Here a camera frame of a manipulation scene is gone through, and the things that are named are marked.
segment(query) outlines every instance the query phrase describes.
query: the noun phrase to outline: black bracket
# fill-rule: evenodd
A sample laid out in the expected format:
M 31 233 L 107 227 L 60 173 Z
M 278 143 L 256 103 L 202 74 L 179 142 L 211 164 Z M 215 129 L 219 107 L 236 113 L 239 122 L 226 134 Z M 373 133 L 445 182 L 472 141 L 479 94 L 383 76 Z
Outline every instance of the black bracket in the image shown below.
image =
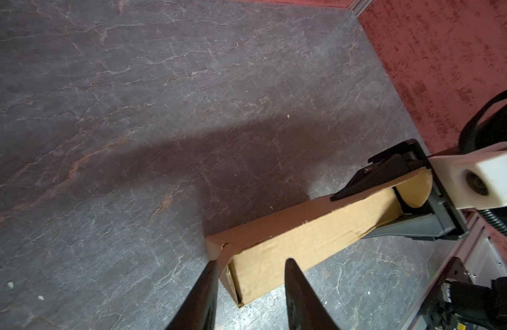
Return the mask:
M 453 207 L 428 157 L 415 139 L 401 142 L 368 161 L 371 164 L 356 172 L 343 189 L 330 197 L 331 201 L 363 192 L 421 167 L 431 169 L 433 186 L 428 200 L 420 208 L 409 207 L 395 189 L 403 215 L 374 229 L 364 238 L 398 235 L 415 240 L 458 240 L 469 233 L 464 217 Z

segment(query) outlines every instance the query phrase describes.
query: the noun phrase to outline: marble tabletop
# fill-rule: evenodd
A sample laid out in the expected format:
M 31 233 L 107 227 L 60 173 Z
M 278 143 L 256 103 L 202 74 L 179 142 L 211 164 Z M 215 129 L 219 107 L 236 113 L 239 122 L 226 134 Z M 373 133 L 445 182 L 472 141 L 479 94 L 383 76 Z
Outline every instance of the marble tabletop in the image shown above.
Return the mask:
M 0 1 L 0 329 L 163 329 L 204 235 L 340 189 L 420 139 L 356 17 L 218 0 Z M 343 330 L 396 329 L 450 242 L 305 273 Z M 287 329 L 280 287 L 217 329 Z

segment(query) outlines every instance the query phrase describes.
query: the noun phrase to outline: brown cardboard box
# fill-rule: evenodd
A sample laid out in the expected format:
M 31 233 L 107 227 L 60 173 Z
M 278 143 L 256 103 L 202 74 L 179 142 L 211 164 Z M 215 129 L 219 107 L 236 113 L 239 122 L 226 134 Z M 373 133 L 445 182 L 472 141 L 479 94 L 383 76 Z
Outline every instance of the brown cardboard box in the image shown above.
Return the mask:
M 302 270 L 317 265 L 402 215 L 392 187 L 408 205 L 422 205 L 431 191 L 431 171 L 419 168 L 393 181 L 331 202 L 323 196 L 205 238 L 220 281 L 238 307 L 284 283 L 284 263 Z

